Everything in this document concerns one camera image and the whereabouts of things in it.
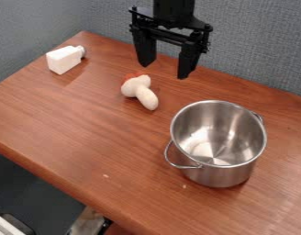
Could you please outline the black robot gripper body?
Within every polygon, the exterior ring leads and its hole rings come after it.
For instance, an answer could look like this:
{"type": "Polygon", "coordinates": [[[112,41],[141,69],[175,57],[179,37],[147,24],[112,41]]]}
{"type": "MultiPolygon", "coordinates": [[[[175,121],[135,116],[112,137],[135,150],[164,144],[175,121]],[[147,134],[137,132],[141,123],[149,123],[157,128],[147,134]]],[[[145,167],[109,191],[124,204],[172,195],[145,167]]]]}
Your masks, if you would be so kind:
{"type": "Polygon", "coordinates": [[[187,42],[208,52],[209,33],[213,27],[195,15],[196,0],[153,0],[151,8],[133,6],[131,33],[139,50],[153,50],[156,40],[183,46],[187,42]]]}

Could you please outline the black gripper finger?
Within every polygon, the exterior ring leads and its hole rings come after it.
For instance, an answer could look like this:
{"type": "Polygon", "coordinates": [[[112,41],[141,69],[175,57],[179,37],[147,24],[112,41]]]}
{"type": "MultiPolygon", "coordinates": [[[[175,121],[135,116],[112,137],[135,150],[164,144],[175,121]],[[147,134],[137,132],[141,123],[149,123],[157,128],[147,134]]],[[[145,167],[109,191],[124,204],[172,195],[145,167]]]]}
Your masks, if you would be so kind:
{"type": "Polygon", "coordinates": [[[132,36],[139,63],[147,67],[157,58],[157,41],[149,32],[140,28],[132,30],[132,36]]]}
{"type": "Polygon", "coordinates": [[[185,79],[196,69],[201,56],[201,46],[197,43],[187,41],[181,46],[179,53],[177,78],[185,79]]]}

